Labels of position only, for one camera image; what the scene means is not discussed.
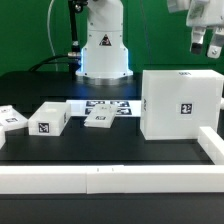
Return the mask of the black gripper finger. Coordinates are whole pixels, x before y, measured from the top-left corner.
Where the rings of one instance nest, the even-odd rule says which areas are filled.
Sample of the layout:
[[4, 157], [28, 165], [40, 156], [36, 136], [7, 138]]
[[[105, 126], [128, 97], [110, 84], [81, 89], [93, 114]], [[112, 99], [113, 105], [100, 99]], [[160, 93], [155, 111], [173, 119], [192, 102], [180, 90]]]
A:
[[213, 30], [213, 35], [208, 47], [207, 56], [213, 59], [219, 58], [223, 46], [224, 46], [224, 28], [216, 27]]
[[191, 53], [200, 54], [202, 52], [205, 33], [206, 33], [205, 27], [193, 27], [192, 28], [191, 46], [190, 46]]

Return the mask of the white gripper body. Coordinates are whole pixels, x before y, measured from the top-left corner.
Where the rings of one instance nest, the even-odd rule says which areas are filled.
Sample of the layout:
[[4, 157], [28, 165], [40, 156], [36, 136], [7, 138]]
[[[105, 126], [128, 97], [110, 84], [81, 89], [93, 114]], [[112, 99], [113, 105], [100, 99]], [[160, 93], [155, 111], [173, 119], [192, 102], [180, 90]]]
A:
[[167, 0], [170, 13], [187, 10], [188, 27], [224, 26], [224, 0]]

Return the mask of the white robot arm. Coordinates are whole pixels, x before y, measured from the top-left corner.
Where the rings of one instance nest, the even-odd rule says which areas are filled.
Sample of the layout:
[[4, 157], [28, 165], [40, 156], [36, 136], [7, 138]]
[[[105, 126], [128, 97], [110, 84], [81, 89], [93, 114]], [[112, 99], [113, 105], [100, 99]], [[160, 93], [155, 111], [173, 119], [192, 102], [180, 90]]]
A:
[[[202, 52], [207, 29], [213, 30], [207, 56], [219, 58], [224, 47], [224, 0], [166, 0], [170, 13], [187, 11], [186, 26], [192, 29], [190, 52]], [[123, 44], [121, 0], [74, 0], [74, 10], [88, 8], [87, 42], [79, 52], [77, 75], [89, 79], [116, 80], [132, 76], [128, 49]]]

